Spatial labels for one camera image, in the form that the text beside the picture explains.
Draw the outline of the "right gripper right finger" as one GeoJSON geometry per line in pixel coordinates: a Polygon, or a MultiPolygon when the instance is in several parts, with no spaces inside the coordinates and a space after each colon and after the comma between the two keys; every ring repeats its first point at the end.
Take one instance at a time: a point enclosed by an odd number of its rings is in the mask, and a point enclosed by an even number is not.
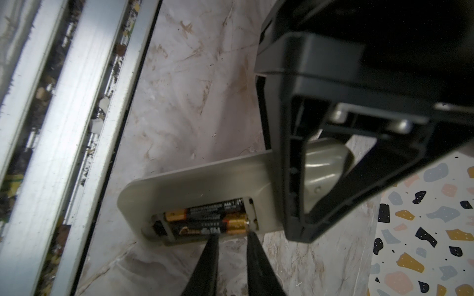
{"type": "Polygon", "coordinates": [[[246,251],[248,293],[250,296],[285,296],[257,234],[248,233],[246,251]]]}

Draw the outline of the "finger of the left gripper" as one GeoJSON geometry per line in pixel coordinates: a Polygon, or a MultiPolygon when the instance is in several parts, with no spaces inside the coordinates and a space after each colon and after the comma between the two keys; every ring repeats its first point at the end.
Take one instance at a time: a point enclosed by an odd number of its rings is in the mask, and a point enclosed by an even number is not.
{"type": "Polygon", "coordinates": [[[306,216],[304,242],[314,242],[357,205],[474,137],[466,125],[426,125],[379,139],[306,216]]]}
{"type": "Polygon", "coordinates": [[[313,176],[315,169],[306,167],[309,140],[333,110],[324,85],[298,75],[256,77],[265,145],[274,157],[277,200],[290,241],[312,243],[332,226],[333,186],[324,187],[316,194],[316,203],[305,209],[305,198],[312,193],[306,186],[333,181],[327,170],[313,176]]]}

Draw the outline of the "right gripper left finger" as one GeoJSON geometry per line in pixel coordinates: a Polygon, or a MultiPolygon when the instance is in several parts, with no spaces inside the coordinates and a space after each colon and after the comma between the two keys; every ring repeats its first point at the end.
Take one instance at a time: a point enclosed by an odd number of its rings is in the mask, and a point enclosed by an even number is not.
{"type": "Polygon", "coordinates": [[[217,290],[219,235],[210,235],[181,296],[215,296],[217,290]]]}

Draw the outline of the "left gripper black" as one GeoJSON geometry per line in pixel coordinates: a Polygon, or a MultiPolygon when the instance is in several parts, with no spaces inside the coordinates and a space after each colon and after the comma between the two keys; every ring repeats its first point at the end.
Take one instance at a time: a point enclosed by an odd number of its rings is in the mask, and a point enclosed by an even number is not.
{"type": "Polygon", "coordinates": [[[330,100],[474,122],[472,1],[278,1],[255,72],[334,83],[330,100]]]}

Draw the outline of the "white remote control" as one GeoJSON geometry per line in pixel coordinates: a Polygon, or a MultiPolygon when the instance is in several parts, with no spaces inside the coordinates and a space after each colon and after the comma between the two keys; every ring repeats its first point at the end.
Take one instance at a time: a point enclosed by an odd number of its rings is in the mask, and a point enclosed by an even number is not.
{"type": "MultiPolygon", "coordinates": [[[[333,181],[324,181],[316,187],[307,185],[312,193],[305,198],[305,209],[316,203],[316,194],[324,187],[335,187],[353,162],[353,153],[336,140],[309,143],[306,167],[315,169],[313,176],[322,176],[327,170],[333,175],[333,181]]],[[[141,242],[151,247],[172,246],[201,242],[209,235],[175,236],[170,223],[176,222],[167,222],[165,212],[240,198],[244,201],[245,212],[218,215],[214,220],[247,219],[247,233],[285,233],[271,150],[133,181],[119,194],[117,207],[141,242]]],[[[247,233],[219,235],[229,239],[247,233]]]]}

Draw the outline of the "black gold AAA battery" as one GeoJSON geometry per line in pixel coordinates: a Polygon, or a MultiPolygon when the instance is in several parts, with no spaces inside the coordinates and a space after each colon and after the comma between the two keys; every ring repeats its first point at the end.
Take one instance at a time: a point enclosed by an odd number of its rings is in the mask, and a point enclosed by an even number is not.
{"type": "Polygon", "coordinates": [[[202,205],[199,207],[169,211],[165,212],[164,217],[167,222],[214,220],[217,219],[218,215],[240,212],[245,212],[244,201],[242,198],[202,205]]]}

